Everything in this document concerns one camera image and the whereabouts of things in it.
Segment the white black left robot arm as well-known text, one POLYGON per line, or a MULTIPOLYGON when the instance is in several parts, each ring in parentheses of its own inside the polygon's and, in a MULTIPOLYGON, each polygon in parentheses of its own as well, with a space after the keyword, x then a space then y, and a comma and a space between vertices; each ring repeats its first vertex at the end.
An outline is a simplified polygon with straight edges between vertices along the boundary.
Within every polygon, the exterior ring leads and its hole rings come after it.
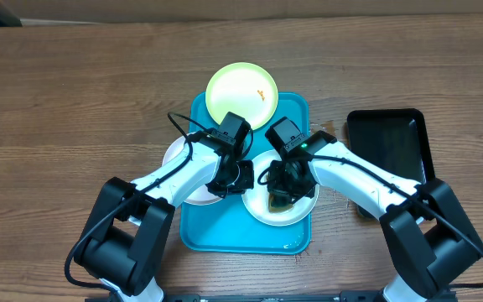
POLYGON ((155 281, 174 213, 201 186, 218 195, 252 187, 252 162, 243 159, 245 137, 226 132, 187 135, 183 149, 142 178, 108 180, 65 266, 76 263, 120 301, 160 301, 155 281))

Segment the white plate with stain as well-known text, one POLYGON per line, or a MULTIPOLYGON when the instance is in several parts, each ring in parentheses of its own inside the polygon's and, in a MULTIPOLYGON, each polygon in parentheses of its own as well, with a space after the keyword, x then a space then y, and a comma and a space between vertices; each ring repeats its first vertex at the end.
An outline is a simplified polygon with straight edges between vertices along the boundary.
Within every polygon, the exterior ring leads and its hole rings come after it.
POLYGON ((314 193, 305 196, 289 206, 271 207, 274 197, 270 196, 267 186, 257 182, 258 176, 269 167, 273 160, 280 160, 275 150, 268 150, 256 156, 253 162, 254 185, 242 195, 245 207, 260 222, 275 227, 285 227, 304 219, 314 208, 319 195, 319 185, 314 193))

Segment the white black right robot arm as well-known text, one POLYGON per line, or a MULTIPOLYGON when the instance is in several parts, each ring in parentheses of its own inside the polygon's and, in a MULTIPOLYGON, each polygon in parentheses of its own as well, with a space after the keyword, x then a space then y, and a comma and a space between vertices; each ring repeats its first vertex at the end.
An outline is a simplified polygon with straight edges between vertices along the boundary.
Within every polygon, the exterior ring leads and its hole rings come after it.
POLYGON ((298 201, 316 185, 353 200, 380 223, 397 277, 379 301, 427 301, 448 289, 483 259, 483 243, 452 189, 442 180, 425 184, 391 174, 353 154, 334 136, 308 137, 269 130, 278 151, 266 185, 298 201))

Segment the green yellow sponge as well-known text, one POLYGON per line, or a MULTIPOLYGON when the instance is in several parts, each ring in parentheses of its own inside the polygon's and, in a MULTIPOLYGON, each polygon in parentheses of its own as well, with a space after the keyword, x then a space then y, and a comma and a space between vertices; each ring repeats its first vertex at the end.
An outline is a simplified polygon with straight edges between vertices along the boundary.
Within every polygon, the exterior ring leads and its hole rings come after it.
POLYGON ((281 213, 289 211, 293 207, 293 199, 288 195, 269 194, 268 211, 270 213, 281 213))

